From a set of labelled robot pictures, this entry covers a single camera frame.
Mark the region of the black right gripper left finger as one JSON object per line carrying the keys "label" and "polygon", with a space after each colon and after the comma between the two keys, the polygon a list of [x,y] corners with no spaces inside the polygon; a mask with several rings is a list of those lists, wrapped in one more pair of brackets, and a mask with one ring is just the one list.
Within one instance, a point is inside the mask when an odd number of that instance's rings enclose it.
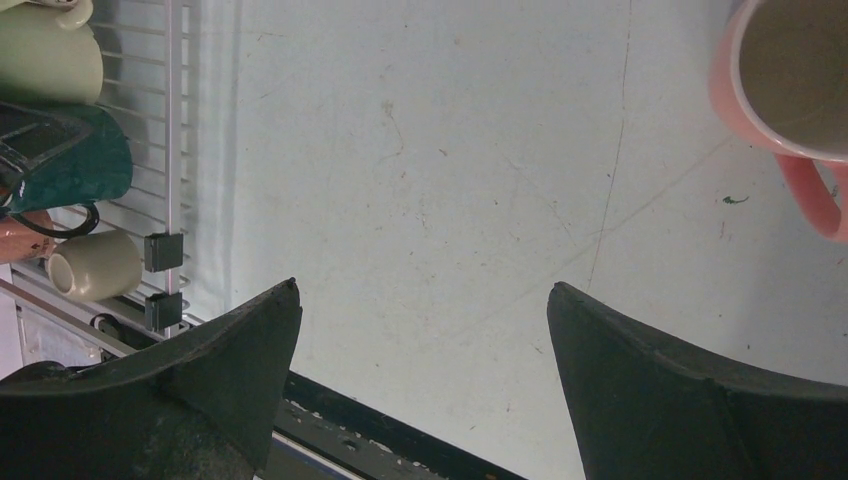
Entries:
{"label": "black right gripper left finger", "polygon": [[1,382],[5,479],[250,479],[269,455],[302,319],[287,279],[169,340]]}

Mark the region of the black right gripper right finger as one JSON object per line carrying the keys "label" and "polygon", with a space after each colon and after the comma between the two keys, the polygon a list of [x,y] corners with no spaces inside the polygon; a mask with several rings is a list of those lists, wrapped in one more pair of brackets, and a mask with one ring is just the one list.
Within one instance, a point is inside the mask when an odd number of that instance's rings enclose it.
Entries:
{"label": "black right gripper right finger", "polygon": [[847,390],[712,353],[559,282],[547,318],[589,479],[843,479]]}

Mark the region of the pink mug white inside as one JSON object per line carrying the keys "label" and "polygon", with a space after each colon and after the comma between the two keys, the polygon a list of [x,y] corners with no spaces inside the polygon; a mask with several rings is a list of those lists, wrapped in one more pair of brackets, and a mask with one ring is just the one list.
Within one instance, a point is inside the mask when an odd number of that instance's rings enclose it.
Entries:
{"label": "pink mug white inside", "polygon": [[721,121],[772,152],[808,222],[847,240],[847,4],[743,1],[710,69]]}

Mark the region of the small beige cup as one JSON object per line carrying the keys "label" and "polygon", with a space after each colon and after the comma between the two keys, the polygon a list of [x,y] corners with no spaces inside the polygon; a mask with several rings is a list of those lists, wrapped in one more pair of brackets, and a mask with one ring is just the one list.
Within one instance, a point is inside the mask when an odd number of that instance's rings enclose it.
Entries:
{"label": "small beige cup", "polygon": [[133,240],[112,230],[64,241],[48,257],[46,272],[65,298],[98,302],[136,290],[142,260]]}

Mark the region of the salmon pink pitcher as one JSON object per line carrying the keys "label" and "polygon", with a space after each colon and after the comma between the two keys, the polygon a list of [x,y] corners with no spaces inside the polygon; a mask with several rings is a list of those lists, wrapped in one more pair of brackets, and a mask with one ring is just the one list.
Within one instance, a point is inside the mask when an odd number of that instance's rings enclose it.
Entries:
{"label": "salmon pink pitcher", "polygon": [[46,258],[56,247],[56,241],[37,233],[9,216],[1,219],[1,264]]}

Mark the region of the dark teal mug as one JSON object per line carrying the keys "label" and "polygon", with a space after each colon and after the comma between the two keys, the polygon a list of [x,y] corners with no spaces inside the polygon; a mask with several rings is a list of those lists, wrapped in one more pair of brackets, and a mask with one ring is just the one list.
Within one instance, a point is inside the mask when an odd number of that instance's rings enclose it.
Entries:
{"label": "dark teal mug", "polygon": [[127,137],[104,109],[1,104],[3,214],[118,199],[132,180]]}

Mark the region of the light green mug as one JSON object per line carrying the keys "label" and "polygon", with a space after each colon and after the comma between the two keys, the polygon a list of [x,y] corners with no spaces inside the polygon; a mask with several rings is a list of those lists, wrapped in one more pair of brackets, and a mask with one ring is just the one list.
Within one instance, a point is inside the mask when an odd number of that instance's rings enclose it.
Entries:
{"label": "light green mug", "polygon": [[1,3],[1,99],[93,104],[103,86],[92,1]]}

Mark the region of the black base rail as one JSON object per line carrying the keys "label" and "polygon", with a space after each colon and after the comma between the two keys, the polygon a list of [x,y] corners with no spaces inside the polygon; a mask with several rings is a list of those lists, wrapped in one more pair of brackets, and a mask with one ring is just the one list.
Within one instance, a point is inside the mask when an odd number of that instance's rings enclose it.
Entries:
{"label": "black base rail", "polygon": [[261,479],[513,479],[515,473],[297,373],[278,410],[252,398],[217,410],[226,426],[259,421],[270,440]]}

